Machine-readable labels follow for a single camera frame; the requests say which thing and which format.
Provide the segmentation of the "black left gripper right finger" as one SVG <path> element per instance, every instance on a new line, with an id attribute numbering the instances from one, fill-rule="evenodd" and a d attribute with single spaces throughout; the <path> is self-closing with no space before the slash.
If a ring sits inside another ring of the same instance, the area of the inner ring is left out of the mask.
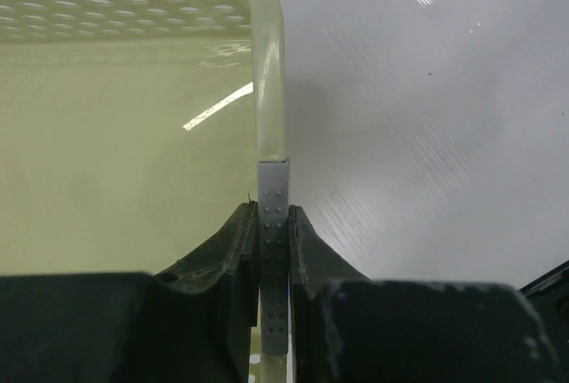
<path id="1" fill-rule="evenodd" d="M 567 381 L 522 288 L 370 279 L 299 206 L 288 236 L 295 381 Z"/>

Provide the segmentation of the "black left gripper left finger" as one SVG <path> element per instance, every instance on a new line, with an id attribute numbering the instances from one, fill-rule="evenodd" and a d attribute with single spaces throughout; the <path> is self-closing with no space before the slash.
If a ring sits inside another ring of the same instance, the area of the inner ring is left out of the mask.
<path id="1" fill-rule="evenodd" d="M 5 276 L 4 382 L 245 382 L 257 323 L 257 205 L 158 274 Z"/>

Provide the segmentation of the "green perforated plastic basket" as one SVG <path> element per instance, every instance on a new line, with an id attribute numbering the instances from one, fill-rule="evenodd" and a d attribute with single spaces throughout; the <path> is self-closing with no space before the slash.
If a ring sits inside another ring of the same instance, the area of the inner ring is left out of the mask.
<path id="1" fill-rule="evenodd" d="M 155 275 L 257 205 L 249 378 L 289 359 L 279 0 L 1 0 L 1 280 Z"/>

